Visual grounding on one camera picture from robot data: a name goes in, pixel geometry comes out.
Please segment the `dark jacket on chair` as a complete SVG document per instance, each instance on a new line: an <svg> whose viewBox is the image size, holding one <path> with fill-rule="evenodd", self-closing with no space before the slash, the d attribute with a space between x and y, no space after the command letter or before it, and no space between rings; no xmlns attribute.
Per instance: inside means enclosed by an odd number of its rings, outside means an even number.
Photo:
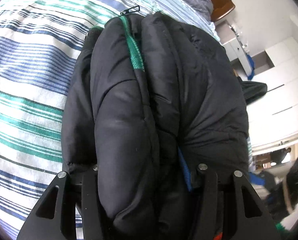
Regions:
<svg viewBox="0 0 298 240"><path fill-rule="evenodd" d="M254 81L243 81L240 77L238 78L246 105L257 101L267 93L267 84Z"/></svg>

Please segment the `blue cloth on desk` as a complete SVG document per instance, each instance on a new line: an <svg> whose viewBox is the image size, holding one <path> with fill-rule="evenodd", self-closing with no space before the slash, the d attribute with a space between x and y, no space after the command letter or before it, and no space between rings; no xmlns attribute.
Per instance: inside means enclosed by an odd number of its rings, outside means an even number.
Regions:
<svg viewBox="0 0 298 240"><path fill-rule="evenodd" d="M248 63L250 65L250 69L251 69L251 73L250 73L250 75L247 76L247 78L248 78L248 80L252 80L252 78L254 78L254 75L255 75L254 61L249 54L247 54L246 56L247 56Z"/></svg>

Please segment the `white desk with drawers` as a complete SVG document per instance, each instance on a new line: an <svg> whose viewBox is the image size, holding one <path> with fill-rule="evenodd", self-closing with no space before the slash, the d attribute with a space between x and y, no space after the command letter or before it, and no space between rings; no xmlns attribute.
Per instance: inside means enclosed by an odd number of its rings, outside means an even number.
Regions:
<svg viewBox="0 0 298 240"><path fill-rule="evenodd" d="M229 61L238 60L242 65L246 77L251 69L248 63L246 46L241 42L240 34L227 21L216 25L216 32L220 38L220 44L225 48Z"/></svg>

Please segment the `wooden headboard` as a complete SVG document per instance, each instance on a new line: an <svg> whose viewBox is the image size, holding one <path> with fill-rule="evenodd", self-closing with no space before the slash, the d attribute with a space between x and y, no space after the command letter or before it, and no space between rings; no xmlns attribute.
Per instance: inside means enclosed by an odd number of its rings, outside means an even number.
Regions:
<svg viewBox="0 0 298 240"><path fill-rule="evenodd" d="M211 2L213 5L211 21L214 23L228 16L235 9L235 4L232 0L211 0Z"/></svg>

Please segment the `black puffer jacket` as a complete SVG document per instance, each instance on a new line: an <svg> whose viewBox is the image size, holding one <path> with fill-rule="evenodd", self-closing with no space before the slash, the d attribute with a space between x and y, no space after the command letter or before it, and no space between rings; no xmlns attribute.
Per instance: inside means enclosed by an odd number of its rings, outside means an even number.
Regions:
<svg viewBox="0 0 298 240"><path fill-rule="evenodd" d="M205 164L226 183L248 171L248 114L224 48L161 12L86 34L67 94L63 167L97 165L106 239L188 239L201 205L189 182Z"/></svg>

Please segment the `striped bed duvet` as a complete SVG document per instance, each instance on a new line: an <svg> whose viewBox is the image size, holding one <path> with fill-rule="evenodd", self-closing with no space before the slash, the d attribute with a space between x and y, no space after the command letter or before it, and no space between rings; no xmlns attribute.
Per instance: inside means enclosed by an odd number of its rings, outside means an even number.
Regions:
<svg viewBox="0 0 298 240"><path fill-rule="evenodd" d="M182 0L0 0L0 226L9 238L62 168L63 108L87 32L135 5L216 37Z"/></svg>

